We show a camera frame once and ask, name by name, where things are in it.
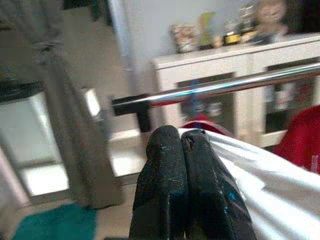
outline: green mat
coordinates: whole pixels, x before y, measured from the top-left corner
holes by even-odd
[[[13,240],[93,240],[97,211],[76,204],[27,216]]]

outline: door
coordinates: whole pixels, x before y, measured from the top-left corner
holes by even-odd
[[[320,42],[254,53],[253,73],[317,63],[319,56]],[[320,78],[259,87],[252,93],[252,143],[271,150],[283,138],[294,115],[320,104]]]
[[[166,91],[245,76],[248,74],[247,62],[246,55],[239,55],[158,69],[156,75],[159,90]],[[190,102],[164,106],[165,124],[180,128],[194,115],[205,114],[238,139],[248,141],[247,93],[245,90],[201,100],[194,95]]]

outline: white cabinet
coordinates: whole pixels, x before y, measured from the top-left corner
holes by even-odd
[[[155,58],[153,65],[158,90],[165,91],[315,63],[319,57],[320,34],[301,34],[269,45],[234,45],[162,56]],[[299,91],[304,92],[304,100]],[[264,148],[279,142],[292,115],[320,104],[320,81],[304,79],[206,99],[194,95],[191,99],[164,106],[163,124],[181,127],[196,113],[203,113],[236,138]]]

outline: white cloth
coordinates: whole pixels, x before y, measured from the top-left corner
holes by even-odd
[[[187,131],[179,129],[180,135]],[[236,179],[257,239],[320,239],[320,175],[248,143],[206,133]]]

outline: metal bar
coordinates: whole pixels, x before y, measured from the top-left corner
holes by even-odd
[[[320,63],[313,63],[282,70],[269,71],[267,73],[264,72],[217,82],[198,84],[196,86],[162,91],[151,94],[145,98],[141,98],[139,99],[139,102],[147,101],[150,103],[152,108],[157,108],[190,101],[192,95],[196,95],[198,99],[205,99],[215,95],[308,79],[319,75]]]

